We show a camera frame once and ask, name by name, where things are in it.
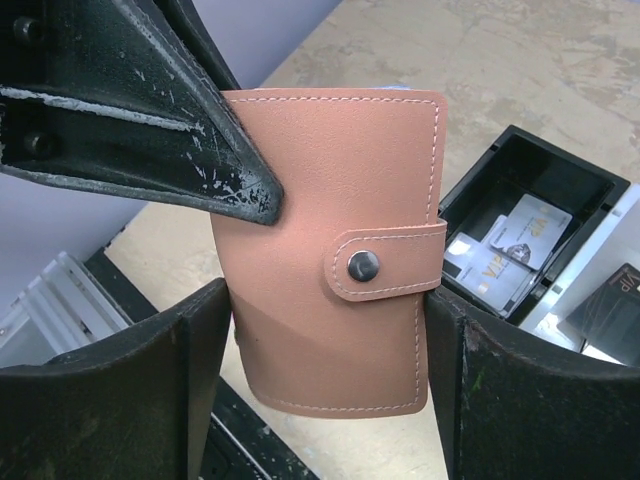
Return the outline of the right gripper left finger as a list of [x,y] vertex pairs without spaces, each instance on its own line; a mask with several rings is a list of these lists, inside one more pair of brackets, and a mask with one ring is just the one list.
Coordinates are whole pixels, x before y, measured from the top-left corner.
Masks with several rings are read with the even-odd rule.
[[5,479],[195,479],[231,316],[215,279],[41,366],[1,372]]

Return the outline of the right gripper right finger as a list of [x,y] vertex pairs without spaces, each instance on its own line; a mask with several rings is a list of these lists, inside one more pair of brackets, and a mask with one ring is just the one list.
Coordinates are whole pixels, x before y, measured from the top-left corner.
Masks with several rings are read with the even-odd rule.
[[424,309],[449,478],[638,478],[638,369],[558,347],[445,287]]

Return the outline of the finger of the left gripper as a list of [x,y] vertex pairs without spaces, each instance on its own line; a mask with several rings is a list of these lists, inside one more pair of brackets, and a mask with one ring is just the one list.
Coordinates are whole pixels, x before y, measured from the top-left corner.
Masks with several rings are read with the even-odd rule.
[[190,1],[5,1],[1,170],[272,225],[284,191],[238,87]]

